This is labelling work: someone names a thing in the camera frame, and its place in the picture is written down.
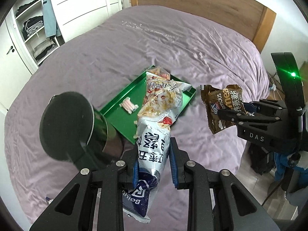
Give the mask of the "blue white gloved hand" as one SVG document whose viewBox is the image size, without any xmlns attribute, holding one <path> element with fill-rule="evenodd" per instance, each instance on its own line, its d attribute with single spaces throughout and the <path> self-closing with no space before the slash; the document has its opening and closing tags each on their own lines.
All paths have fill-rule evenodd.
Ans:
<svg viewBox="0 0 308 231">
<path fill-rule="evenodd" d="M 291 155 L 274 154 L 275 180 L 282 181 L 281 188 L 287 193 L 294 193 L 307 187 L 307 152 L 300 151 L 298 155 L 301 156 L 298 163 L 291 167 L 288 164 Z"/>
</svg>

